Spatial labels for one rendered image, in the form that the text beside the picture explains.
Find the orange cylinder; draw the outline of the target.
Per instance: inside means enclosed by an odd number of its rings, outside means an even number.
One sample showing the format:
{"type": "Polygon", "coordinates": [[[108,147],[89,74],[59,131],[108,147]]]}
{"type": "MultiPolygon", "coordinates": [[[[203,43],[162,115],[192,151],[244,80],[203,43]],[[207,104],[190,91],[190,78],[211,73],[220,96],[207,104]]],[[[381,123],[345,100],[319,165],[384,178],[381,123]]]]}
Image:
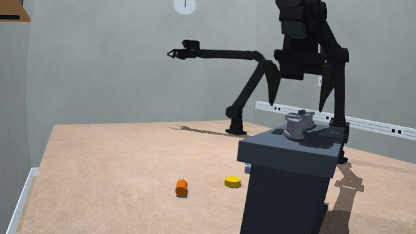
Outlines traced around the orange cylinder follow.
{"type": "Polygon", "coordinates": [[[180,179],[177,182],[175,193],[178,196],[184,196],[187,193],[187,182],[184,179],[180,179]]]}

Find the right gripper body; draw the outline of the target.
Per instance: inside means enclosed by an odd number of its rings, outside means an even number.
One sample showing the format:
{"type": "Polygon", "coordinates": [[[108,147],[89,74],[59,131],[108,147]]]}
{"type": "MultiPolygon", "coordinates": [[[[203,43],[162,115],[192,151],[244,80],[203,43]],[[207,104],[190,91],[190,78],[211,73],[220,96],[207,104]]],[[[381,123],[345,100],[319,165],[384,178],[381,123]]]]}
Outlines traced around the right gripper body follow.
{"type": "Polygon", "coordinates": [[[179,58],[179,59],[186,59],[186,58],[188,58],[187,57],[187,53],[186,54],[180,54],[180,49],[174,49],[174,55],[176,55],[176,53],[178,53],[177,54],[177,58],[179,58]]]}

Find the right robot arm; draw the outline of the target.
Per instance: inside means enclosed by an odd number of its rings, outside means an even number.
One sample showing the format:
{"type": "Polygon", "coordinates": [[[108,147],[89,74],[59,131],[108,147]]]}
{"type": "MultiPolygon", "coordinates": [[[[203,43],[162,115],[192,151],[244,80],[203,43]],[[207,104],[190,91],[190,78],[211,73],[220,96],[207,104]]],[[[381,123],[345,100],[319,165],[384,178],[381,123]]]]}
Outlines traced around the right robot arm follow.
{"type": "Polygon", "coordinates": [[[183,47],[186,49],[180,49],[180,54],[186,54],[188,58],[200,57],[203,59],[247,59],[256,60],[258,65],[250,77],[246,86],[242,92],[232,104],[226,109],[226,116],[231,118],[231,125],[229,129],[226,129],[227,133],[233,135],[247,135],[247,132],[243,131],[242,125],[242,108],[244,108],[247,100],[251,96],[252,92],[256,88],[257,84],[261,80],[265,71],[263,68],[262,61],[266,60],[265,57],[258,51],[238,51],[238,50],[212,50],[212,49],[200,49],[200,42],[197,40],[183,40],[183,47]],[[191,50],[194,49],[194,50],[191,50]],[[188,52],[187,52],[188,51],[188,52]],[[261,55],[263,56],[261,56],[261,55]]]}

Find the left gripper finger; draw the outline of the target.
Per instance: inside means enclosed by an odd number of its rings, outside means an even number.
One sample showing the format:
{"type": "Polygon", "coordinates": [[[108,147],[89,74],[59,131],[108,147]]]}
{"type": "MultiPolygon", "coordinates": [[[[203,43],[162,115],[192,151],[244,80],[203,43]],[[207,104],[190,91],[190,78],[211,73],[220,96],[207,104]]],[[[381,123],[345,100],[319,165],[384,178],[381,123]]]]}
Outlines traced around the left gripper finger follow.
{"type": "Polygon", "coordinates": [[[322,112],[325,101],[328,98],[331,91],[333,90],[334,86],[335,86],[335,81],[334,81],[333,66],[323,65],[319,112],[322,112]]]}
{"type": "Polygon", "coordinates": [[[278,88],[280,85],[281,77],[273,63],[272,60],[263,60],[263,68],[266,75],[266,80],[268,83],[268,99],[271,106],[273,106],[278,88]],[[272,87],[272,77],[273,77],[273,87],[272,87]]]}

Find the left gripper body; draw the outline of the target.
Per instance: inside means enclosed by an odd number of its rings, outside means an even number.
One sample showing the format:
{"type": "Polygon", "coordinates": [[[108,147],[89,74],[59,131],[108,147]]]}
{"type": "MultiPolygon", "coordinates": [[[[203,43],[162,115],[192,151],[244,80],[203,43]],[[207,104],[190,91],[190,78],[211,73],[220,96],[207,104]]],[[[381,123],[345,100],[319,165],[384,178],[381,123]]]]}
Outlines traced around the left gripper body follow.
{"type": "Polygon", "coordinates": [[[323,65],[333,66],[325,62],[324,54],[305,51],[274,50],[274,58],[279,62],[279,76],[284,79],[304,80],[304,74],[322,75],[323,65]]]}

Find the yellow short cylinder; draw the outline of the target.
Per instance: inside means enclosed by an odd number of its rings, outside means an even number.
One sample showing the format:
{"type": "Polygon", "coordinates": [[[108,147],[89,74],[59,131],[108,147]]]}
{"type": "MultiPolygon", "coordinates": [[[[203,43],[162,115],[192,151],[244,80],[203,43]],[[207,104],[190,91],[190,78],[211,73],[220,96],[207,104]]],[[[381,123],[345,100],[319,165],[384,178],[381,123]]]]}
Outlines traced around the yellow short cylinder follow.
{"type": "Polygon", "coordinates": [[[241,185],[241,178],[229,176],[225,178],[224,185],[227,187],[239,187],[241,185]]]}

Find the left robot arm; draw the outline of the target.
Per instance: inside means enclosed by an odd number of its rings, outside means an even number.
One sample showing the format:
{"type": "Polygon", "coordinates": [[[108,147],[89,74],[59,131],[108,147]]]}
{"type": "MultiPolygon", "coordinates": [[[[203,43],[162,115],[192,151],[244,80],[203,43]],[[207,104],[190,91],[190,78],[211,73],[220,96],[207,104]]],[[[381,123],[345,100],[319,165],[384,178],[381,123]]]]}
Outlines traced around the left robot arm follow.
{"type": "Polygon", "coordinates": [[[333,64],[335,74],[335,107],[334,118],[330,120],[329,125],[345,128],[341,152],[337,162],[337,164],[343,164],[348,160],[348,158],[344,157],[343,144],[348,142],[350,129],[350,122],[346,122],[344,112],[344,72],[345,63],[349,62],[348,49],[342,48],[337,43],[326,21],[327,8],[325,2],[321,0],[275,0],[275,2],[280,10],[281,33],[285,34],[282,50],[318,53],[318,45],[320,44],[320,53],[324,54],[326,62],[333,64]]]}

